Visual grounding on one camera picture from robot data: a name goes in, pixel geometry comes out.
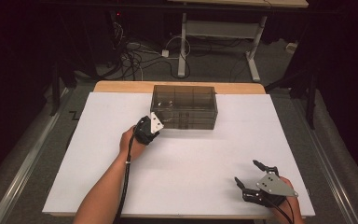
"white tabletop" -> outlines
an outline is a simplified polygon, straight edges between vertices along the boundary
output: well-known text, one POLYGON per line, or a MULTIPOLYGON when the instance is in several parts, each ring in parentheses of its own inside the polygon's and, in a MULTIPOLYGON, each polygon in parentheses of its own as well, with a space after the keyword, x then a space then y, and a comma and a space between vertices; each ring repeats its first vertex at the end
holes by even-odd
MULTIPOLYGON (((73 215, 118 153, 121 134, 148 114, 150 93, 92 92, 49 193, 44 213, 73 215)), ((266 218, 246 203, 246 187, 277 166, 299 194, 302 215, 314 216, 304 182, 269 95, 217 94, 214 130, 162 130, 131 165, 123 217, 266 218)))

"metal bar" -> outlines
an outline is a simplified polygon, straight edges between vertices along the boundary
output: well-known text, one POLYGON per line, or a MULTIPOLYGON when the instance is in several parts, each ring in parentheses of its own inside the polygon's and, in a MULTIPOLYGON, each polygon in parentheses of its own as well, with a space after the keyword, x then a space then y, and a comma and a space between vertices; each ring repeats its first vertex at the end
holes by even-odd
MULTIPOLYGON (((302 107, 302 104, 298 100, 295 100, 294 105, 297 113, 303 115, 304 109, 302 107)), ((353 209, 351 201, 348 197, 348 193, 344 189, 342 183, 339 181, 337 173, 334 170, 334 167, 331 164, 330 160, 328 159, 324 147, 322 146, 318 136, 316 135, 316 132, 308 126, 307 121, 304 119, 304 117, 305 116, 300 116, 300 119, 308 130, 310 139, 312 140, 312 149, 315 151, 316 158, 321 166, 321 170, 324 173, 324 176, 330 186, 334 197, 336 198, 337 205, 348 224, 357 224, 358 216, 353 209)))
POLYGON ((25 188, 25 185, 34 170, 36 163, 43 152, 44 143, 49 133, 54 128, 57 119, 60 117, 62 109, 64 108, 67 101, 69 100, 71 93, 72 90, 68 91, 68 89, 66 88, 64 89, 62 93, 62 98, 63 98, 62 105, 60 106, 57 113, 50 118, 48 125, 46 126, 45 130, 41 133, 34 146, 30 149, 30 152, 28 153, 19 171, 17 172, 16 176, 14 177, 10 186, 8 187, 7 192, 2 198, 0 202, 0 224, 6 223, 11 210, 13 209, 17 200, 19 199, 22 190, 25 188))

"wooden table edge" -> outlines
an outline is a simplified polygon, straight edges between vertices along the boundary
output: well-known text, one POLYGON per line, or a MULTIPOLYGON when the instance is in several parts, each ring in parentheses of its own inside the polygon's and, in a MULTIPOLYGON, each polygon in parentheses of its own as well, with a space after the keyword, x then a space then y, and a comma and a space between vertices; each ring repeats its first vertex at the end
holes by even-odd
POLYGON ((217 94, 266 94, 259 83, 223 82, 99 81, 94 91, 152 93, 155 85, 210 86, 217 94))

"black cable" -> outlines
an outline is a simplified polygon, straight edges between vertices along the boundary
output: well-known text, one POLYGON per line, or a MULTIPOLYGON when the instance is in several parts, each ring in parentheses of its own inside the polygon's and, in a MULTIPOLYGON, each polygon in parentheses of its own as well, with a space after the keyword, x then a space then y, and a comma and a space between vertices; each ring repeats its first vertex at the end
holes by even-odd
POLYGON ((126 194, 127 194, 127 187, 129 185, 129 180, 130 180, 130 166, 131 166, 131 148, 132 148, 132 142, 133 142, 133 138, 135 137, 134 133, 135 130, 138 128, 139 124, 142 122, 142 120, 140 119, 138 121, 138 123, 136 124, 135 128, 133 128, 133 132, 132 132, 132 136, 130 138, 130 142, 129 142, 129 152, 127 154, 127 160, 126 160, 126 172, 124 174, 124 185, 123 185, 123 190, 121 193, 121 199, 120 199, 120 204, 118 206, 116 215, 115 215, 115 219, 113 220, 113 224, 118 224, 120 221, 120 217, 121 217, 121 212, 123 210, 123 206, 124 206, 124 202, 126 200, 126 194))
POLYGON ((289 224, 295 224, 295 220, 293 219, 293 221, 290 219, 289 216, 287 216, 287 214, 285 212, 283 212, 283 210, 278 207, 275 203, 273 203, 272 201, 270 201, 269 199, 267 198, 263 198, 263 200, 265 200, 269 205, 271 205, 273 208, 275 208, 276 210, 278 210, 286 219, 287 221, 289 222, 289 224))
POLYGON ((293 220, 293 224, 295 224, 295 213, 293 212, 292 205, 289 203, 289 201, 287 200, 287 198, 286 198, 285 200, 287 201, 287 204, 289 204, 290 211, 292 212, 292 220, 293 220))

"human arm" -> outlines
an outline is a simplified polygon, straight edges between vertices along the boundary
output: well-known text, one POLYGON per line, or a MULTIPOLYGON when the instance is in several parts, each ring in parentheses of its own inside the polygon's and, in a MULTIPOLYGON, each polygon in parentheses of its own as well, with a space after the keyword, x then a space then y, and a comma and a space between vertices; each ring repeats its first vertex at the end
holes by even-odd
MULTIPOLYGON (((293 188, 292 183, 290 182, 290 180, 281 177, 281 180, 287 184, 288 186, 290 186, 291 188, 293 188)), ((292 219, 292 217, 294 217, 294 221, 292 220, 293 223, 295 224, 304 224, 304 219, 301 216, 301 211, 300 211, 300 205, 298 202, 297 197, 286 197, 286 200, 279 205, 279 208, 281 208, 283 210, 283 212, 290 217, 290 219, 292 219)), ((281 224, 288 224, 288 220, 286 219, 286 217, 284 217, 284 215, 278 211, 275 208, 271 208, 271 212, 275 215, 275 217, 277 218, 277 220, 281 223, 281 224)))
MULTIPOLYGON (((120 151, 116 159, 84 198, 76 212, 75 224, 111 224, 113 222, 119 205, 121 184, 126 170, 126 160, 132 132, 133 127, 122 134, 120 151)), ((131 161, 136 160, 144 149, 145 145, 140 144, 136 138, 133 138, 131 161)))

